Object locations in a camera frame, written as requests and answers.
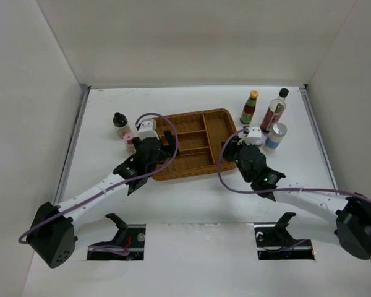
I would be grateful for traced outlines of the pink cap spice jar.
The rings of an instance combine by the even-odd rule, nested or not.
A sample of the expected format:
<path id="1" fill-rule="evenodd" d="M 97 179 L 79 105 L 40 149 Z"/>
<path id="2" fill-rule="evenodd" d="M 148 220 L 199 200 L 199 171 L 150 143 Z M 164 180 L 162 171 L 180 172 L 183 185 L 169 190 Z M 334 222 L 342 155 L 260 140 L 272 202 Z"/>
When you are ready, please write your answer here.
<path id="1" fill-rule="evenodd" d="M 129 132 L 127 134 L 124 135 L 123 137 L 123 140 L 125 142 L 125 145 L 126 145 L 126 151 L 128 153 L 129 156 L 133 155 L 135 152 L 136 152 L 136 148 L 135 148 L 135 145 L 133 144 L 132 140 L 137 138 L 138 136 Z"/>

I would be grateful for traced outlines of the silver lid peppercorn jar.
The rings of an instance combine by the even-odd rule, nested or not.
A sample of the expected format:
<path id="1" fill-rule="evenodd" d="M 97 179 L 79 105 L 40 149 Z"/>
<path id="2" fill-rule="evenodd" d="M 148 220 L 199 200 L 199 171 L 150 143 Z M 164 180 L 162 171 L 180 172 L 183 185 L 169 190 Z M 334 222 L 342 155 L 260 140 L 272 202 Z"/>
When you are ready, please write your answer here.
<path id="1" fill-rule="evenodd" d="M 268 153 L 274 152 L 278 148 L 284 136 L 287 134 L 287 131 L 288 128 L 285 124 L 274 123 L 265 139 L 265 143 L 263 145 L 264 151 Z"/>

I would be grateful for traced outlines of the black cap spice jar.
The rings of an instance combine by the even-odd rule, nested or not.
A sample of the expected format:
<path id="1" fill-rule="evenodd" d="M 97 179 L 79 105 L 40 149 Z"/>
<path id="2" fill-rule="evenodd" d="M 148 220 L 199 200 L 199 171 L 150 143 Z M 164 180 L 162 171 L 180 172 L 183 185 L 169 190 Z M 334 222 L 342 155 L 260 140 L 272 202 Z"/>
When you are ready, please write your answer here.
<path id="1" fill-rule="evenodd" d="M 119 112 L 115 112 L 113 117 L 113 124 L 117 130 L 118 136 L 122 139 L 127 133 L 132 132 L 127 118 Z"/>

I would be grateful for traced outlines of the yellow cap chili sauce bottle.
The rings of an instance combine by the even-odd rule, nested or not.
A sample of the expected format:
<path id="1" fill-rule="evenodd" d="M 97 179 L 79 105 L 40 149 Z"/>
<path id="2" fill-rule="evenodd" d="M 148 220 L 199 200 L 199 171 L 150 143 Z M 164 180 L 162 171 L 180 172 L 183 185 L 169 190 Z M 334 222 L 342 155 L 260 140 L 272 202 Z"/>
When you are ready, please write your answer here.
<path id="1" fill-rule="evenodd" d="M 258 95 L 259 93 L 256 90 L 252 90 L 250 92 L 249 98 L 247 99 L 240 116 L 240 122 L 242 124 L 248 125 L 252 122 L 252 118 L 257 105 Z"/>

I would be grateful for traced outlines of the black cap clear vinegar bottle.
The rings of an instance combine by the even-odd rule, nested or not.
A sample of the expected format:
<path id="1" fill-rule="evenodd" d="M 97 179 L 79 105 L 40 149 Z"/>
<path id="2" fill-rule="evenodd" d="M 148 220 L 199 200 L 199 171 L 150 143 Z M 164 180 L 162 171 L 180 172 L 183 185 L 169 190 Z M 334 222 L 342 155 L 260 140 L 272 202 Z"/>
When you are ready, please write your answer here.
<path id="1" fill-rule="evenodd" d="M 272 100 L 267 111 L 263 117 L 262 123 L 260 124 L 260 129 L 263 133 L 267 134 L 270 132 L 274 123 L 280 120 L 280 117 L 286 109 L 286 98 L 289 94 L 289 90 L 282 88 L 276 99 Z"/>

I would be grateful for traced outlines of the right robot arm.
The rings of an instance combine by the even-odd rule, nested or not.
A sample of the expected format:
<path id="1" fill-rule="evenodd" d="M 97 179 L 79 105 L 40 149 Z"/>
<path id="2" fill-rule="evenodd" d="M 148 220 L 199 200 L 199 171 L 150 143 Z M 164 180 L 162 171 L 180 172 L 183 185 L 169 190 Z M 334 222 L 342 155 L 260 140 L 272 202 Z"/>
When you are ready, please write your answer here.
<path id="1" fill-rule="evenodd" d="M 358 193 L 336 189 L 298 186 L 284 173 L 267 166 L 259 148 L 233 134 L 223 142 L 219 160 L 236 164 L 243 180 L 250 183 L 248 194 L 272 202 L 292 205 L 325 221 L 294 227 L 294 213 L 285 213 L 274 226 L 274 236 L 284 248 L 292 248 L 306 239 L 336 244 L 350 255 L 371 258 L 371 200 Z"/>

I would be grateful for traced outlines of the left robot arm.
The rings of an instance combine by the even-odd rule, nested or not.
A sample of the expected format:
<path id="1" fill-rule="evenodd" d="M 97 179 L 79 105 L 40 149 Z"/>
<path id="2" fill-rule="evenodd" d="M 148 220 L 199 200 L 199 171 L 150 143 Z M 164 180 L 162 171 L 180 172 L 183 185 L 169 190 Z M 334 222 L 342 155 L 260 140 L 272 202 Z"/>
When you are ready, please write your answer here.
<path id="1" fill-rule="evenodd" d="M 31 246 L 51 269 L 65 263 L 78 246 L 88 246 L 87 237 L 80 229 L 88 224 L 97 226 L 102 218 L 115 224 L 105 232 L 107 242 L 115 247 L 124 244 L 126 230 L 120 227 L 122 221 L 113 208 L 120 198 L 130 196 L 159 172 L 158 165 L 166 168 L 175 159 L 179 151 L 176 130 L 165 130 L 164 137 L 167 145 L 159 137 L 134 138 L 136 153 L 104 180 L 63 204 L 42 204 L 19 242 Z"/>

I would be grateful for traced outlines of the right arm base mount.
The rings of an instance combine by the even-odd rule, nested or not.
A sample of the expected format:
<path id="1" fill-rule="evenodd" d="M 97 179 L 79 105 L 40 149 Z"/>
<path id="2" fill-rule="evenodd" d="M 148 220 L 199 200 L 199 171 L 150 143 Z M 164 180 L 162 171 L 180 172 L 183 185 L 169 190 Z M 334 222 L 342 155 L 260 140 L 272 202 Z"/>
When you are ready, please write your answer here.
<path id="1" fill-rule="evenodd" d="M 254 224 L 259 260 L 315 260 L 309 239 L 294 239 L 288 232 L 294 212 L 286 212 L 277 222 Z"/>

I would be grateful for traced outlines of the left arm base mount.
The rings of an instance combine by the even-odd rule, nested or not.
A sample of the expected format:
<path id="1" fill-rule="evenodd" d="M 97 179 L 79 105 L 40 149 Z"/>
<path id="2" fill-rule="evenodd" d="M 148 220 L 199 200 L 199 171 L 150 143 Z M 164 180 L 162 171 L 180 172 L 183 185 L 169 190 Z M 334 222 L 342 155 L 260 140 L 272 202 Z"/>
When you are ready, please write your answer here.
<path id="1" fill-rule="evenodd" d="M 109 241 L 101 241 L 88 248 L 89 261 L 138 261 L 144 260 L 146 225 L 128 225 L 114 213 L 106 215 L 116 226 L 117 232 Z"/>

